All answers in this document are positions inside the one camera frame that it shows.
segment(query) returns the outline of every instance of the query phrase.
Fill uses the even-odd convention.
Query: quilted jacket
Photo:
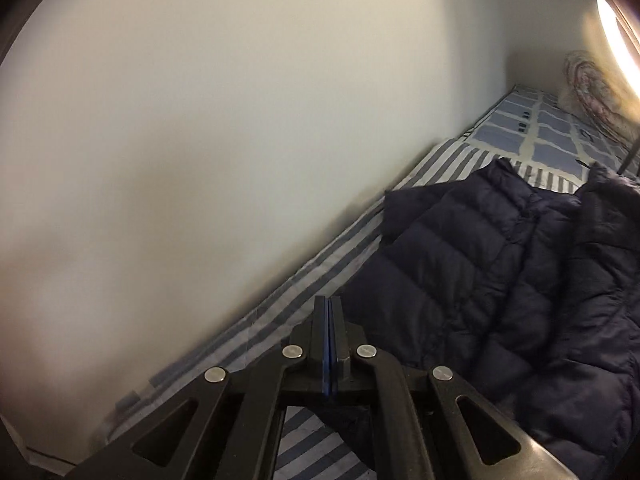
[[[596,165],[558,194],[501,159],[388,193],[382,232],[346,319],[460,373],[582,480],[609,476],[640,429],[640,188]],[[319,415],[370,461],[366,417]]]

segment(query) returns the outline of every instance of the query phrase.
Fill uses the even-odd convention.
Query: triangular cutout
[[[482,462],[493,465],[520,452],[520,444],[468,397],[456,401]]]
[[[137,441],[131,450],[149,462],[168,465],[198,407],[196,399],[187,400],[164,421]]]

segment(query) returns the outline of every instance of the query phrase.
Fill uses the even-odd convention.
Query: metal screw head
[[[436,366],[431,373],[439,381],[449,381],[453,378],[451,368],[447,368],[446,366]]]
[[[226,372],[224,368],[220,368],[214,366],[213,368],[209,368],[206,372],[204,372],[204,378],[210,383],[219,383],[224,381],[226,377]]]
[[[360,357],[364,357],[365,359],[375,357],[377,353],[378,349],[373,345],[360,345],[356,348],[356,354]]]
[[[282,355],[287,359],[296,359],[302,357],[302,354],[303,350],[298,345],[289,345],[282,349]]]

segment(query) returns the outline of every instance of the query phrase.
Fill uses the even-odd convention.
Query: blue and white striped sheet
[[[463,140],[449,139],[436,145],[396,189],[462,180],[499,156]],[[529,161],[513,160],[512,164],[532,186],[575,190],[571,181]],[[122,399],[101,429],[102,442],[127,431],[209,367],[223,366],[233,372],[279,344],[311,313],[316,294],[333,294],[376,251],[381,220],[382,199],[249,314],[150,378],[142,391]],[[274,478],[365,480],[375,478],[375,473],[309,410],[290,407]]]
[[[516,85],[461,139],[504,156],[530,160],[576,186],[584,183],[594,160],[615,171],[627,152],[615,140],[563,112],[555,96],[521,85]],[[636,159],[629,176],[637,168]]]

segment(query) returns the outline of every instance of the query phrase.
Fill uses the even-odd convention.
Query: striped bed sheet
[[[501,155],[464,140],[436,145],[395,189],[462,180]],[[532,186],[574,192],[576,186],[526,160],[512,160]],[[138,392],[116,404],[98,432],[100,444],[127,431],[209,367],[233,372],[256,360],[313,310],[314,296],[330,296],[376,251],[380,242],[382,199],[329,243],[298,272],[223,333],[151,377]],[[365,480],[375,478],[337,433],[306,408],[290,407],[278,450],[276,480]]]

